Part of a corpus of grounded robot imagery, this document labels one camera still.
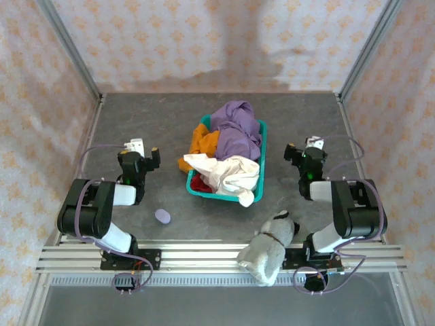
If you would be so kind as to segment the white t-shirt with print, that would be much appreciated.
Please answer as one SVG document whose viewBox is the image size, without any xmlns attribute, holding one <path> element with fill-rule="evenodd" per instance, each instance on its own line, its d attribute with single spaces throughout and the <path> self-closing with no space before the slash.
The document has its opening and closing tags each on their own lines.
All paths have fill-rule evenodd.
<svg viewBox="0 0 435 326">
<path fill-rule="evenodd" d="M 258 163 L 242 156 L 215 161 L 205 154 L 186 154 L 184 161 L 202 175 L 201 179 L 212 188 L 212 194 L 236 196 L 243 207 L 253 204 L 253 191 L 259 179 Z"/>
</svg>

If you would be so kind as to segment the teal plastic basket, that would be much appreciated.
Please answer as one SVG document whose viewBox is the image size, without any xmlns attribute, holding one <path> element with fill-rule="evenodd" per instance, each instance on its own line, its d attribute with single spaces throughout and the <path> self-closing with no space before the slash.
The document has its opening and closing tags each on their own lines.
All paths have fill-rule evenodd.
<svg viewBox="0 0 435 326">
<path fill-rule="evenodd" d="M 264 180 L 265 180 L 265 167 L 266 167 L 266 142 L 268 137 L 268 127 L 266 125 L 266 122 L 263 120 L 257 120 L 257 122 L 260 124 L 260 134 L 262 135 L 262 146 L 261 146 L 261 156 L 258 159 L 258 164 L 260 166 L 259 170 L 259 179 L 256 185 L 256 189 L 253 191 L 254 193 L 254 201 L 253 203 L 256 203 L 260 201 L 263 197 L 264 193 Z M 186 181 L 186 190 L 189 194 L 193 196 L 199 196 L 201 198 L 206 199 L 213 199 L 213 200 L 223 200 L 227 202 L 238 202 L 238 198 L 236 196 L 227 196 L 227 195 L 221 195 L 221 194 L 212 194 L 212 193 L 206 193 L 206 192 L 198 192 L 191 188 L 191 181 L 192 178 L 197 174 L 196 170 L 190 170 L 187 175 L 187 181 Z"/>
</svg>

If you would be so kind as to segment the orange t-shirt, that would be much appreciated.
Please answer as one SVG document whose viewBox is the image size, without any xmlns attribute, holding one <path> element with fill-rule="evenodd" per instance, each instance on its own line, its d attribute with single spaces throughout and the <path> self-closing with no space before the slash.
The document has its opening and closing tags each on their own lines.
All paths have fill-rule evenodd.
<svg viewBox="0 0 435 326">
<path fill-rule="evenodd" d="M 208 158 L 216 161 L 215 152 L 219 137 L 220 131 L 210 132 L 206 125 L 200 123 L 192 133 L 188 155 L 205 154 Z"/>
</svg>

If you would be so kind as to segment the red t-shirt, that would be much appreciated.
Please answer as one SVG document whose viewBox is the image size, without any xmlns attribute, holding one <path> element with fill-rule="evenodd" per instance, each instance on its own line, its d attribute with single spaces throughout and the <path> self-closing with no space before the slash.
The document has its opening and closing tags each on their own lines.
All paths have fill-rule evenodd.
<svg viewBox="0 0 435 326">
<path fill-rule="evenodd" d="M 193 191 L 196 192 L 201 192 L 201 193 L 207 193 L 207 194 L 212 194 L 213 190 L 210 186 L 208 186 L 202 179 L 201 179 L 202 175 L 196 173 L 191 182 L 190 182 L 190 188 Z"/>
</svg>

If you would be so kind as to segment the purple t-shirt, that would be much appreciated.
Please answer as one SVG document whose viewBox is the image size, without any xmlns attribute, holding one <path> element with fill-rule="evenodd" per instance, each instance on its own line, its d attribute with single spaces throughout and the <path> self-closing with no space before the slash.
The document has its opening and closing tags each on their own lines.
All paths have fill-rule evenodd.
<svg viewBox="0 0 435 326">
<path fill-rule="evenodd" d="M 261 154 L 260 123 L 247 101 L 229 101 L 211 115 L 211 131 L 219 131 L 215 158 L 242 156 L 256 161 Z"/>
</svg>

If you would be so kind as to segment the grey plush toy animal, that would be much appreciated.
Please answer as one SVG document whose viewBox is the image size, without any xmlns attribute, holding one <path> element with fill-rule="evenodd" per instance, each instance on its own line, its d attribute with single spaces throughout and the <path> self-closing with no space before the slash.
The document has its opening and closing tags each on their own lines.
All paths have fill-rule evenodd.
<svg viewBox="0 0 435 326">
<path fill-rule="evenodd" d="M 275 284 L 285 258 L 285 249 L 299 232 L 300 225 L 283 210 L 268 219 L 250 243 L 237 255 L 239 267 L 251 274 L 261 287 Z"/>
</svg>

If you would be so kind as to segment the grey metal panel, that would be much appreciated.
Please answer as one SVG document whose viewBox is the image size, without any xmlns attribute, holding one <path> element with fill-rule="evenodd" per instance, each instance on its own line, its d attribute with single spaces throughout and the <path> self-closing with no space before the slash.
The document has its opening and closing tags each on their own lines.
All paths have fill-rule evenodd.
<svg viewBox="0 0 435 326">
<path fill-rule="evenodd" d="M 322 297 L 291 287 L 53 287 L 39 326 L 404 326 L 390 289 L 363 280 Z"/>
</svg>

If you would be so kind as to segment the aluminium table side rail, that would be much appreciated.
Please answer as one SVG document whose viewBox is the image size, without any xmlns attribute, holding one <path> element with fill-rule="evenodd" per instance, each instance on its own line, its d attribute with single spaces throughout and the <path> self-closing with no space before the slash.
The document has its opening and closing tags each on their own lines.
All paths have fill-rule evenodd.
<svg viewBox="0 0 435 326">
<path fill-rule="evenodd" d="M 105 104 L 106 98 L 107 98 L 107 93 L 102 94 L 98 103 L 97 103 L 97 106 L 96 106 L 96 109 L 95 109 L 95 112 L 94 112 L 94 115 L 92 118 L 92 123 L 89 126 L 89 128 L 87 129 L 83 143 L 81 144 L 81 147 L 79 148 L 77 168 L 75 170 L 74 176 L 73 176 L 71 181 L 74 181 L 75 179 L 82 177 L 82 173 L 84 171 L 84 167 L 86 166 L 86 161 L 87 161 L 88 155 L 89 155 L 89 153 L 86 152 L 86 150 L 92 146 L 94 134 L 95 134 L 95 131 L 97 129 L 97 124 L 99 122 L 99 116 L 100 116 L 101 110 Z"/>
<path fill-rule="evenodd" d="M 345 125 L 345 129 L 346 129 L 346 133 L 347 133 L 347 135 L 349 137 L 354 139 L 352 127 L 351 127 L 351 124 L 349 122 L 349 118 L 347 116 L 347 112 L 346 112 L 345 106 L 344 106 L 344 104 L 343 104 L 343 102 L 342 102 L 342 100 L 340 98 L 339 93 L 335 93 L 334 95 L 336 97 L 336 101 L 337 101 L 338 107 L 340 109 L 340 113 L 341 113 L 341 116 L 342 116 L 342 119 L 343 119 L 343 122 L 344 122 L 344 125 Z M 350 146 L 351 146 L 353 157 L 356 159 L 357 157 L 359 157 L 361 155 L 361 151 L 360 151 L 359 147 L 352 140 L 350 140 L 349 143 L 350 143 Z M 361 179 L 365 179 L 366 175 L 365 175 L 365 172 L 364 172 L 364 167 L 362 165 L 362 161 L 361 160 L 356 160 L 355 165 L 356 165 L 357 170 L 358 170 L 358 176 Z M 380 242 L 382 245 L 387 245 L 388 244 L 384 234 L 382 234 L 378 238 L 376 238 L 376 241 Z"/>
</svg>

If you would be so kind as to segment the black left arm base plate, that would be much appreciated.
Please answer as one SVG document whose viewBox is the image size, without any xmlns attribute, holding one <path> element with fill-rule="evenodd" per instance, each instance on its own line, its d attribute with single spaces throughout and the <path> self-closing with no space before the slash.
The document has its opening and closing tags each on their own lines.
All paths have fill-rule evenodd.
<svg viewBox="0 0 435 326">
<path fill-rule="evenodd" d="M 140 259 L 132 259 L 119 255 L 114 255 L 113 253 L 108 253 L 107 251 L 100 251 L 101 254 L 101 270 L 110 271 L 141 271 L 150 270 L 150 267 Z M 162 251 L 160 249 L 139 249 L 137 255 L 147 259 L 153 269 L 160 269 Z"/>
</svg>

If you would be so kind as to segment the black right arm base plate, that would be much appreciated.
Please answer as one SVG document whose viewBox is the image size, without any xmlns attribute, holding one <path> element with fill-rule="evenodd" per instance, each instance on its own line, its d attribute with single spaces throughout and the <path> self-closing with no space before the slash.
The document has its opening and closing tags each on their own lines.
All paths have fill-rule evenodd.
<svg viewBox="0 0 435 326">
<path fill-rule="evenodd" d="M 309 248 L 286 249 L 282 268 L 295 270 L 301 267 L 312 267 L 318 270 L 339 269 L 343 265 L 335 253 L 310 253 Z"/>
</svg>

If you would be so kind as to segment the aluminium mounting rail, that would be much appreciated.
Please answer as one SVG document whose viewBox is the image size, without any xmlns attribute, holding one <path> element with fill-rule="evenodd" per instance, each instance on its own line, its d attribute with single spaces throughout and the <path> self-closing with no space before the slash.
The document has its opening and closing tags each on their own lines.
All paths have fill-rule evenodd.
<svg viewBox="0 0 435 326">
<path fill-rule="evenodd" d="M 160 271 L 163 273 L 237 273 L 238 252 L 245 242 L 220 241 L 140 241 L 140 249 L 162 251 Z M 383 244 L 379 241 L 353 243 L 341 249 L 344 271 L 350 272 L 365 256 L 360 272 L 406 272 L 404 251 L 400 245 Z M 58 246 L 42 249 L 36 271 L 41 273 L 97 273 L 101 255 L 93 244 L 66 240 Z"/>
</svg>

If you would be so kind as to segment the aluminium frame post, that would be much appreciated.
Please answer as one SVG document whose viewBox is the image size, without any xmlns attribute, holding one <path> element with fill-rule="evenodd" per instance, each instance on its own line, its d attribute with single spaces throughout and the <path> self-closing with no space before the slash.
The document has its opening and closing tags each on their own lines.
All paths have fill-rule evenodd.
<svg viewBox="0 0 435 326">
<path fill-rule="evenodd" d="M 373 26 L 370 35 L 368 36 L 358 58 L 353 65 L 350 73 L 341 88 L 341 91 L 337 94 L 337 99 L 344 103 L 346 98 L 349 97 L 353 87 L 357 84 L 359 78 L 361 78 L 364 69 L 369 63 L 371 57 L 375 54 L 376 49 L 381 43 L 381 40 L 392 25 L 396 16 L 402 6 L 404 0 L 387 0 L 384 8 L 382 9 L 380 16 L 378 17 L 375 25 Z"/>
<path fill-rule="evenodd" d="M 58 40 L 64 47 L 66 53 L 71 59 L 73 66 L 83 79 L 87 89 L 91 95 L 100 101 L 102 93 L 99 91 L 96 83 L 94 82 L 90 71 L 88 70 L 82 56 L 80 55 L 77 47 L 74 44 L 73 38 L 67 30 L 62 18 L 57 12 L 52 0 L 36 0 L 47 21 L 51 24 Z"/>
</svg>

